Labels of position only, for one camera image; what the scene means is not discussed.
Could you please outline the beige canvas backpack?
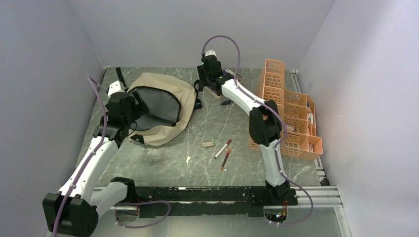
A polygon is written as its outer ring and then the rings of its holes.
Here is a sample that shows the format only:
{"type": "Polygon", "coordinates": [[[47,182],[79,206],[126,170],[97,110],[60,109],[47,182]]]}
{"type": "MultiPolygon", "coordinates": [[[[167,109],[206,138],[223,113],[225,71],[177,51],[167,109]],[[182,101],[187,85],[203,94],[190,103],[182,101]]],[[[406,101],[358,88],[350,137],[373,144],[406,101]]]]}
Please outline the beige canvas backpack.
{"type": "Polygon", "coordinates": [[[138,92],[150,109],[130,126],[128,138],[143,145],[162,146],[187,127],[201,91],[171,75],[142,73],[127,90],[138,92]]]}

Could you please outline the purple book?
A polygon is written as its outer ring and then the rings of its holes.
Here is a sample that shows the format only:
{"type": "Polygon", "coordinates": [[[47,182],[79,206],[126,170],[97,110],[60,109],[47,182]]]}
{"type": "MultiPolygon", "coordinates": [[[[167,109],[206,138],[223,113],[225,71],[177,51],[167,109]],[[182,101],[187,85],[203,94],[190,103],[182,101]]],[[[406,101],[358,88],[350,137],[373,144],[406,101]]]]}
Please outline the purple book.
{"type": "MultiPolygon", "coordinates": [[[[232,69],[226,68],[223,70],[223,74],[226,75],[227,79],[233,80],[236,73],[232,69]]],[[[237,81],[242,82],[243,80],[244,78],[240,74],[238,74],[237,81]]],[[[207,90],[212,96],[217,98],[219,101],[227,100],[225,96],[218,93],[216,90],[212,89],[210,86],[205,86],[204,89],[207,90]]]]}

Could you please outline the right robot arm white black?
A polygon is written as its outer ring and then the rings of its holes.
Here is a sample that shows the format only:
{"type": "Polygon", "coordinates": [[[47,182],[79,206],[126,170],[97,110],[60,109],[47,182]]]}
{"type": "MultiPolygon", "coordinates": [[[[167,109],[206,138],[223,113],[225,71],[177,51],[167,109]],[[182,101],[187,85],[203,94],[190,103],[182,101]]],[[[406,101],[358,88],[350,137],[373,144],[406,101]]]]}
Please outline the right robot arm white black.
{"type": "Polygon", "coordinates": [[[197,70],[200,84],[210,86],[232,100],[249,116],[249,134],[262,152],[266,172],[263,194],[253,197],[252,202],[261,205],[296,204],[295,194],[282,171],[282,160],[277,148],[283,123],[276,103],[255,96],[236,77],[224,73],[214,54],[203,54],[197,70]]]}

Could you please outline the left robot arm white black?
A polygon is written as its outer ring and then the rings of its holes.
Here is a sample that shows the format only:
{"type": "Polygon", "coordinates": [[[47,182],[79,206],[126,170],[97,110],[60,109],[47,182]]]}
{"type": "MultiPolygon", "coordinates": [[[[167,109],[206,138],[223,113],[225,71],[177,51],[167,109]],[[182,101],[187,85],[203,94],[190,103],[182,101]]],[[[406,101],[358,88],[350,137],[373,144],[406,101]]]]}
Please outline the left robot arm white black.
{"type": "Polygon", "coordinates": [[[69,180],[55,194],[42,201],[48,230],[58,234],[89,237],[99,218],[117,203],[131,205],[138,200],[132,179],[115,177],[94,193],[95,185],[113,158],[129,129],[149,108],[137,92],[115,92],[102,105],[103,116],[95,128],[90,147],[69,180]]]}

